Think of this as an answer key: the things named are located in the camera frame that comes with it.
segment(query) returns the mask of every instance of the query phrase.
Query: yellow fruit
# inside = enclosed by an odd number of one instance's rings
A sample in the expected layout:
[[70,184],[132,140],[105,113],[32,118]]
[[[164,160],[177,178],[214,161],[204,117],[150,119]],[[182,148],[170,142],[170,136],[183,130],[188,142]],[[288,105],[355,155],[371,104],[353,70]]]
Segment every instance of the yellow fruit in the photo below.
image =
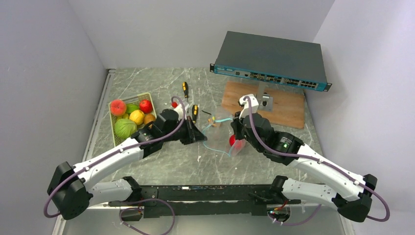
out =
[[156,120],[156,117],[154,116],[154,115],[152,115],[152,114],[147,114],[145,117],[144,117],[144,124],[147,124],[147,123],[149,123],[149,122],[151,122],[151,121],[155,121]]
[[144,121],[144,113],[141,110],[134,110],[131,114],[129,119],[135,122],[137,125],[143,124]]
[[117,121],[120,119],[128,119],[128,113],[124,113],[124,115],[117,117]]

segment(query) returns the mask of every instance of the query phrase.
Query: gray marble surface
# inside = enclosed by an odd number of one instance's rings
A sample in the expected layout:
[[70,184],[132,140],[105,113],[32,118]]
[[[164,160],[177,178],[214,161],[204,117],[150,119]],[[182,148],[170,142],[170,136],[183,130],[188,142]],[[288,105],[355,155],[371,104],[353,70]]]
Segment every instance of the gray marble surface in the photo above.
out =
[[[118,69],[111,86],[107,103],[113,99],[125,99],[149,92],[157,113],[170,108],[173,95],[183,97],[182,82],[189,85],[189,103],[200,109],[214,112],[221,106],[225,84],[228,80],[257,84],[257,81],[211,73],[208,68],[130,68]],[[303,94],[298,88],[270,84],[270,87]],[[200,113],[197,126],[207,125],[207,115]],[[310,111],[305,103],[304,129],[273,125],[276,130],[294,134],[321,154]],[[93,156],[114,147],[111,124],[106,107],[98,132]],[[182,145],[179,141],[165,143],[157,153],[127,165],[103,181],[133,176],[141,185],[189,185],[189,184],[269,184],[277,175],[295,180],[319,183],[297,169],[271,162],[256,152],[249,144],[234,157],[209,150],[202,143]]]

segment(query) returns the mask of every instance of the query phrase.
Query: white wall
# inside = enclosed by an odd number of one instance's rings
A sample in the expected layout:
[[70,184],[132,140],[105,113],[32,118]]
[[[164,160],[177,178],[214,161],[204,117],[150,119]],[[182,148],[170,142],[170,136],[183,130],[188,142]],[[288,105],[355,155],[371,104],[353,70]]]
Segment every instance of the white wall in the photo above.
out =
[[51,234],[46,189],[82,160],[106,71],[67,0],[1,1],[0,45],[1,234]]
[[[323,153],[356,173],[375,175],[376,191],[393,210],[393,222],[356,225],[362,234],[392,234],[411,225],[408,216],[415,218],[414,22],[412,0],[337,0],[314,40],[333,83],[327,93],[307,92]],[[383,217],[374,201],[379,210],[372,212]]]
[[311,42],[334,0],[69,0],[107,68],[208,67],[226,31]]

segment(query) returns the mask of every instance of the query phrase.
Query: screwdriver handle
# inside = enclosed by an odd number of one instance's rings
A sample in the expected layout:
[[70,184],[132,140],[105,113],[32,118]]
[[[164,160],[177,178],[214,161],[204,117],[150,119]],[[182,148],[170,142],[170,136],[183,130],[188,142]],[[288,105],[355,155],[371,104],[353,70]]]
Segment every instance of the screwdriver handle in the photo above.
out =
[[184,97],[188,98],[189,97],[189,86],[187,85],[187,82],[183,82],[183,92],[184,92]]
[[198,113],[199,113],[199,108],[197,107],[197,105],[194,104],[193,107],[192,107],[192,120],[193,120],[193,123],[196,123]]

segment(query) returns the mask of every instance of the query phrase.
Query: metal stand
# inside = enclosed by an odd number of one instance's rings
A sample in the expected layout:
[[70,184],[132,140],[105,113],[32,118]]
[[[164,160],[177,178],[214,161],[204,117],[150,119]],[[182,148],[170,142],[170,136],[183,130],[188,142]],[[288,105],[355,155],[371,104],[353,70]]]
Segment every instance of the metal stand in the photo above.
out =
[[256,92],[256,99],[259,103],[259,110],[272,112],[273,98],[265,93],[266,82],[259,82],[258,91]]

